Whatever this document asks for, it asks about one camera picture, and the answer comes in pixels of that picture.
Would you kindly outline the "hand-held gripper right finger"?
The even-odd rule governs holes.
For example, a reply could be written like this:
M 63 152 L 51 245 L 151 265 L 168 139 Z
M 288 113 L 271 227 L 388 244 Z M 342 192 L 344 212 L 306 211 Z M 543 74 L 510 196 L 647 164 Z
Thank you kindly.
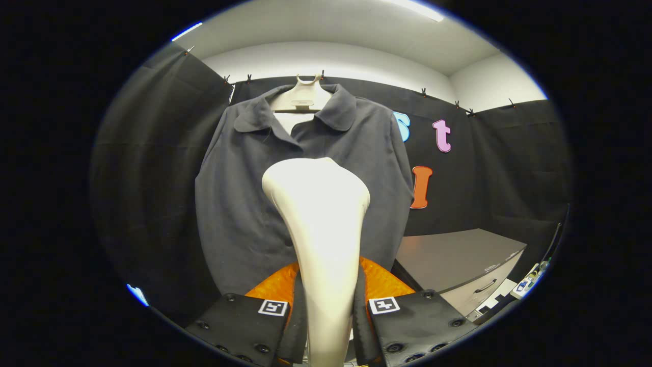
M 360 258 L 352 334 L 363 366 L 413 366 L 468 339 L 477 326 L 433 290 L 416 291 Z

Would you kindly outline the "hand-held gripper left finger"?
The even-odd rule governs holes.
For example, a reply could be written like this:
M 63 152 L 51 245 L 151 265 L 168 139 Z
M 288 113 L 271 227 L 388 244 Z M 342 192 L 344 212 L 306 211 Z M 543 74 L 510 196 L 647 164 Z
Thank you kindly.
M 300 266 L 283 267 L 245 295 L 222 295 L 186 331 L 256 366 L 299 364 L 307 343 Z

